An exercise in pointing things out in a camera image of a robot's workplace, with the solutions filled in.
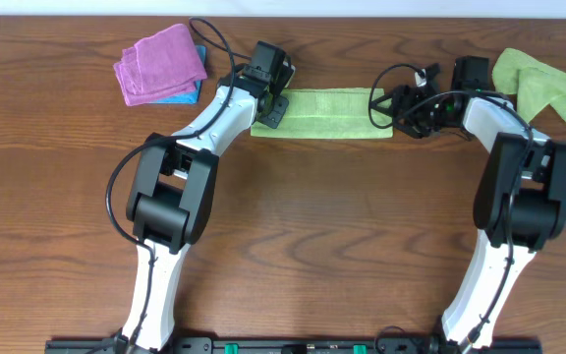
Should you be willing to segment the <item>light green cloth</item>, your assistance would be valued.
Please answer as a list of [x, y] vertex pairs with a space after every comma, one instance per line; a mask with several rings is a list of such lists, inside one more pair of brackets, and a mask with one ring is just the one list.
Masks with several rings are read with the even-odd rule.
[[251, 136], [270, 139], [389, 139], [391, 127], [374, 127], [368, 117], [370, 88], [285, 89], [289, 105], [276, 129], [255, 122]]

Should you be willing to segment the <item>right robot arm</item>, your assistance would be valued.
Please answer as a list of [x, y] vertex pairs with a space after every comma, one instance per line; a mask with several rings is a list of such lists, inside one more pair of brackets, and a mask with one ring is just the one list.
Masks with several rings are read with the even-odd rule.
[[566, 143], [535, 131], [504, 94], [489, 90], [400, 86], [372, 96], [368, 111], [389, 116], [389, 127], [412, 138], [458, 128], [486, 149], [473, 206], [476, 248], [427, 350], [492, 348], [495, 323], [519, 275], [565, 226]]

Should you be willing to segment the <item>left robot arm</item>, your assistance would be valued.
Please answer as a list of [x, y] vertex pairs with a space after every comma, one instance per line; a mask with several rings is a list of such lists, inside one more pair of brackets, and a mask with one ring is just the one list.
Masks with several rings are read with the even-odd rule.
[[220, 156], [254, 123], [278, 126], [289, 104], [281, 92], [292, 76], [230, 74], [188, 126], [171, 136], [153, 134], [140, 149], [126, 205], [138, 269], [117, 352], [167, 347], [181, 269], [209, 220]]

